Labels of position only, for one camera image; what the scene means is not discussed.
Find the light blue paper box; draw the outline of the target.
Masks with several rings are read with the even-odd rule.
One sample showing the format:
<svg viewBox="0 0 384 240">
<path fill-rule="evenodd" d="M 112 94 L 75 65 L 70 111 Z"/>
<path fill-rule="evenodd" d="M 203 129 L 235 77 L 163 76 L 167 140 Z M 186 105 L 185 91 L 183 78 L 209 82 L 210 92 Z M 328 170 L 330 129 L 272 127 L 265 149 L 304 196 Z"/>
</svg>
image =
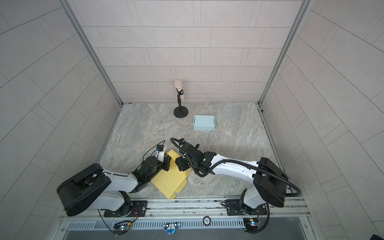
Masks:
<svg viewBox="0 0 384 240">
<path fill-rule="evenodd" d="M 216 117 L 210 115 L 194 115 L 194 130 L 213 131 L 216 127 Z"/>
</svg>

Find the circuit board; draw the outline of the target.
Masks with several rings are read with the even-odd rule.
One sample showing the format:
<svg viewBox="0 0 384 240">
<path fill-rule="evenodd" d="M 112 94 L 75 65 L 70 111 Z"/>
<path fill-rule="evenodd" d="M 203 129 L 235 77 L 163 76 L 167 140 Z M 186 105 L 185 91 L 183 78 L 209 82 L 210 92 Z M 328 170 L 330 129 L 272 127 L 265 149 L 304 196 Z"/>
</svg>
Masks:
<svg viewBox="0 0 384 240">
<path fill-rule="evenodd" d="M 259 219 L 254 218 L 243 218 L 245 229 L 247 233 L 256 233 L 259 230 L 260 222 Z"/>
<path fill-rule="evenodd" d="M 132 221 L 121 221 L 114 225 L 116 231 L 129 231 L 133 222 Z"/>
</svg>

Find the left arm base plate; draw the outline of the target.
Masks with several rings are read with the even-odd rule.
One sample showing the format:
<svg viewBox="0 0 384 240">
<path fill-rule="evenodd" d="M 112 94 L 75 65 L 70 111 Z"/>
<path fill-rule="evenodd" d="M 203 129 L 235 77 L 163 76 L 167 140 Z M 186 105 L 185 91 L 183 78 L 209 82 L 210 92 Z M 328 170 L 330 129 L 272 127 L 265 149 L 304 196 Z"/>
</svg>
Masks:
<svg viewBox="0 0 384 240">
<path fill-rule="evenodd" d="M 147 210 L 147 201 L 131 201 L 124 203 L 117 211 L 105 210 L 105 218 L 144 217 Z"/>
</svg>

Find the blue sticker marker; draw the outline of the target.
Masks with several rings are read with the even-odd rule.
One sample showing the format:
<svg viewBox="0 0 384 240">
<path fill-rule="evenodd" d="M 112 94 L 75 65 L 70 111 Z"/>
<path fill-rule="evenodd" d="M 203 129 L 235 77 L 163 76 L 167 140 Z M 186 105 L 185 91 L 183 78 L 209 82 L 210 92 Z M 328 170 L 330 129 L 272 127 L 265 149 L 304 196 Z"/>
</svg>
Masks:
<svg viewBox="0 0 384 240">
<path fill-rule="evenodd" d="M 180 223 L 166 223 L 163 226 L 164 231 L 167 232 L 168 235 L 172 236 L 175 234 L 176 230 L 181 227 Z"/>
</svg>

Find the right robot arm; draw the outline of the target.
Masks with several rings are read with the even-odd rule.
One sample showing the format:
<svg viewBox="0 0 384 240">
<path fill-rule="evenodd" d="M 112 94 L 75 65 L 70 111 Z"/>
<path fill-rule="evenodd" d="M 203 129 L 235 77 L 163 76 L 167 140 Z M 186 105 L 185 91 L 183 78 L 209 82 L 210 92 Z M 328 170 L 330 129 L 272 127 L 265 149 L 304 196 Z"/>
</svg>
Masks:
<svg viewBox="0 0 384 240">
<path fill-rule="evenodd" d="M 282 208 L 285 205 L 288 177 L 268 158 L 257 161 L 240 161 L 226 158 L 214 152 L 202 153 L 199 145 L 193 146 L 184 139 L 170 138 L 179 149 L 181 158 L 176 160 L 179 170 L 189 168 L 201 178 L 209 174 L 234 177 L 254 184 L 243 191 L 237 211 L 252 215 L 260 205 L 268 204 Z"/>
</svg>

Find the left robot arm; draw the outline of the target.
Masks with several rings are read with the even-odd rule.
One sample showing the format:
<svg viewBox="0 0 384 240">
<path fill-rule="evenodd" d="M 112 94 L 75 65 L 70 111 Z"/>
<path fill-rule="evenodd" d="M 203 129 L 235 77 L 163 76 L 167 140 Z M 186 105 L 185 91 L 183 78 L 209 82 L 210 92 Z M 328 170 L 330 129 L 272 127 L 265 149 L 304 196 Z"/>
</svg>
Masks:
<svg viewBox="0 0 384 240">
<path fill-rule="evenodd" d="M 161 171 L 168 171 L 171 157 L 146 158 L 138 169 L 130 174 L 109 172 L 100 164 L 92 164 L 61 183 L 57 194 L 68 217 L 86 210 L 104 210 L 105 217 L 125 217 L 134 212 L 128 196 L 144 189 Z"/>
</svg>

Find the left circuit board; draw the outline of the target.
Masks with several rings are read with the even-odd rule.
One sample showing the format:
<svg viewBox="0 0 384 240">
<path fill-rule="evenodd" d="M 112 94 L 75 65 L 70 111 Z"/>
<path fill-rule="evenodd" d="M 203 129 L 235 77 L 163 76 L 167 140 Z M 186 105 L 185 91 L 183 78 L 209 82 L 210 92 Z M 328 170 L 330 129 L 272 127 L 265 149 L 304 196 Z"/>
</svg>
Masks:
<svg viewBox="0 0 384 240">
<path fill-rule="evenodd" d="M 133 222 L 132 221 L 121 221 L 114 225 L 116 231 L 129 231 Z"/>
</svg>

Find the right circuit board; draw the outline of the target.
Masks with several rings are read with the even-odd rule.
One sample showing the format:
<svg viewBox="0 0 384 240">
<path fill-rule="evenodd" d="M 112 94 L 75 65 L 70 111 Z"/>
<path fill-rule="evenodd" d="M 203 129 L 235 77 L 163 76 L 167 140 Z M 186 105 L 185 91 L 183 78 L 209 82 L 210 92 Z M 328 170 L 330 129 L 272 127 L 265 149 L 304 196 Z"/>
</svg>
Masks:
<svg viewBox="0 0 384 240">
<path fill-rule="evenodd" d="M 243 218 L 245 229 L 247 233 L 256 233 L 259 230 L 260 222 L 259 219 L 254 218 Z"/>
</svg>

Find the yellow paper box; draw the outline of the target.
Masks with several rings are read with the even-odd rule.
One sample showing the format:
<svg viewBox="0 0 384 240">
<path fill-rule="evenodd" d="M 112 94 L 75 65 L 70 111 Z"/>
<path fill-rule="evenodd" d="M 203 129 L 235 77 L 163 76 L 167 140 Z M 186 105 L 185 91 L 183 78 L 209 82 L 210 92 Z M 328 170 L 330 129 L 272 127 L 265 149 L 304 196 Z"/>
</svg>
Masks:
<svg viewBox="0 0 384 240">
<path fill-rule="evenodd" d="M 180 171 L 177 167 L 175 160 L 180 157 L 174 150 L 167 153 L 167 157 L 171 157 L 170 169 L 168 171 L 161 170 L 151 182 L 157 187 L 158 190 L 169 200 L 176 197 L 187 185 L 187 177 L 190 176 L 192 169 L 189 168 L 185 171 Z"/>
</svg>

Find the beige microphone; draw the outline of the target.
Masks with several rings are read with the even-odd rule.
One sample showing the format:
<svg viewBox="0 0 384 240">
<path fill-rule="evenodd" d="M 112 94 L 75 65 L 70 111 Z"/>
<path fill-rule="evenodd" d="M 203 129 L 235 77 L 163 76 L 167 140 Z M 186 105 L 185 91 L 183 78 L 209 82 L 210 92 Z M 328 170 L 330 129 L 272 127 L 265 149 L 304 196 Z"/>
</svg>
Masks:
<svg viewBox="0 0 384 240">
<path fill-rule="evenodd" d="M 178 95 L 180 96 L 180 99 L 183 102 L 185 100 L 185 97 L 184 97 L 183 83 L 181 82 L 181 80 L 175 81 L 175 88 L 177 89 Z"/>
</svg>

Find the round black badge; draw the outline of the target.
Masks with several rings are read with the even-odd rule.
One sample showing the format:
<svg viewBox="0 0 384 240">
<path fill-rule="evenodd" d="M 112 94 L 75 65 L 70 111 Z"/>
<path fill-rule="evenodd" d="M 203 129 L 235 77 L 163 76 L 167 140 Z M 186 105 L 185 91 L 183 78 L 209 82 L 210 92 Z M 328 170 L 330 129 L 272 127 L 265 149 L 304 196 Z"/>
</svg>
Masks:
<svg viewBox="0 0 384 240">
<path fill-rule="evenodd" d="M 203 218 L 203 225 L 204 225 L 204 226 L 206 226 L 206 227 L 210 226 L 210 225 L 211 225 L 211 222 L 212 222 L 212 220 L 211 220 L 211 218 L 210 218 L 209 216 L 205 216 L 205 217 Z"/>
</svg>

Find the aluminium mounting rail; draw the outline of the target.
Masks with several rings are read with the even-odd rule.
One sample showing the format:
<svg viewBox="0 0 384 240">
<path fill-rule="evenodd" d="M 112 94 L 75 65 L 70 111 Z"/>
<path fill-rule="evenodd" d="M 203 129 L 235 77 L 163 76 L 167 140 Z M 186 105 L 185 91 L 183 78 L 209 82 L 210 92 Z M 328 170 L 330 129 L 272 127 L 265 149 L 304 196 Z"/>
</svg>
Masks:
<svg viewBox="0 0 384 240">
<path fill-rule="evenodd" d="M 205 216 L 211 219 L 227 217 L 260 217 L 262 220 L 270 217 L 306 217 L 310 216 L 309 208 L 302 197 L 288 197 L 282 208 L 261 205 L 251 214 L 240 211 L 239 196 L 231 197 L 199 197 L 199 198 L 166 198 L 132 199 L 135 210 L 127 216 L 117 214 L 104 216 L 104 210 L 87 210 L 81 214 L 68 217 L 62 213 L 60 218 L 66 220 L 160 220 L 160 219 L 202 219 Z"/>
</svg>

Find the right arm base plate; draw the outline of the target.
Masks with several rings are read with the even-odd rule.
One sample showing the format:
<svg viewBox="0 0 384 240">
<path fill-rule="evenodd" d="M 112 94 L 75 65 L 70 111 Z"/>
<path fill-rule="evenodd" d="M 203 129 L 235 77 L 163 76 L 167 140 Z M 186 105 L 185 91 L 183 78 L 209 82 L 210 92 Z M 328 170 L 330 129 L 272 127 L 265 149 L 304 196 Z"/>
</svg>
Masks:
<svg viewBox="0 0 384 240">
<path fill-rule="evenodd" d="M 221 202 L 221 205 L 227 210 L 228 216 L 266 216 L 268 214 L 265 205 L 260 205 L 256 209 L 240 203 L 239 199 L 228 199 Z"/>
</svg>

